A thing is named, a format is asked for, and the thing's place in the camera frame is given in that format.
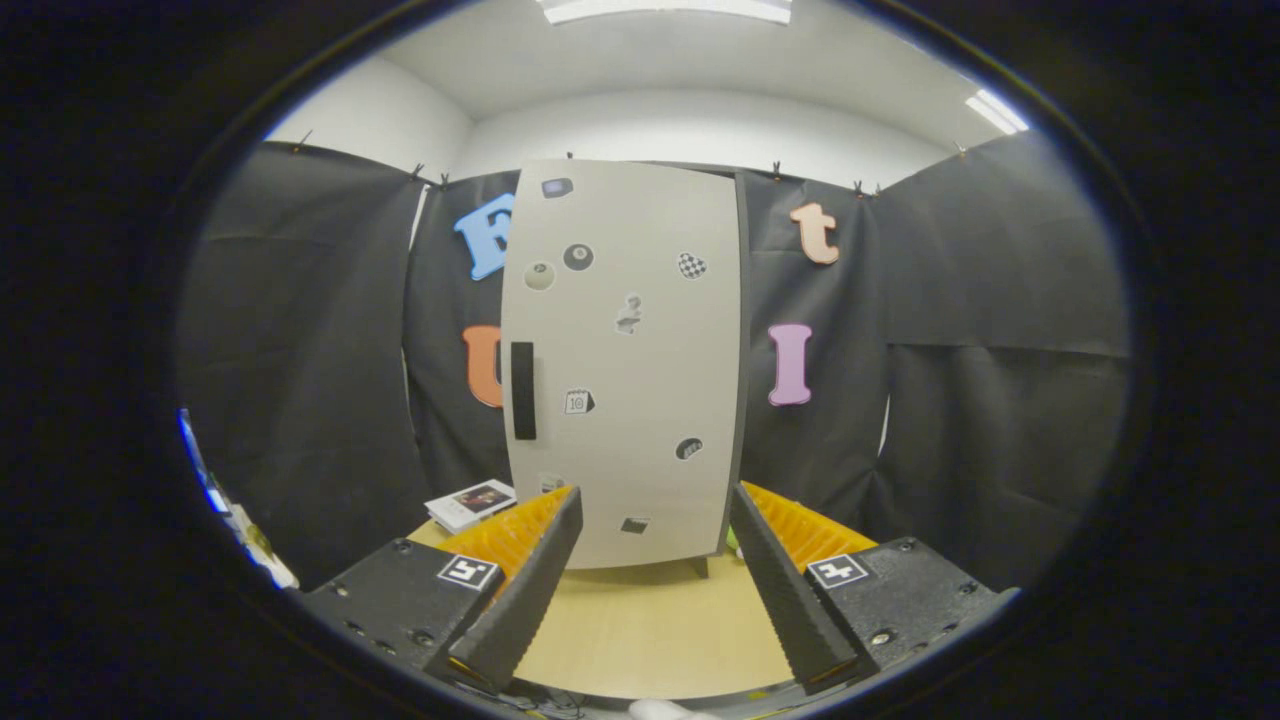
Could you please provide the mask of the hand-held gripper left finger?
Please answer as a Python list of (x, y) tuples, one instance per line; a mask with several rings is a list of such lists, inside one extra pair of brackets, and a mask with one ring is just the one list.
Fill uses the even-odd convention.
[(566, 486), (436, 546), (396, 538), (300, 602), (411, 676), (500, 693), (539, 632), (581, 529), (580, 489)]

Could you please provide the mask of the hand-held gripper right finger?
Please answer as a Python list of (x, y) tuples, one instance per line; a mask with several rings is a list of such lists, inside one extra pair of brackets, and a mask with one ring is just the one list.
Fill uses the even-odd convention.
[(809, 694), (906, 667), (1018, 597), (923, 539), (878, 543), (753, 483), (731, 488), (730, 527), (794, 680)]

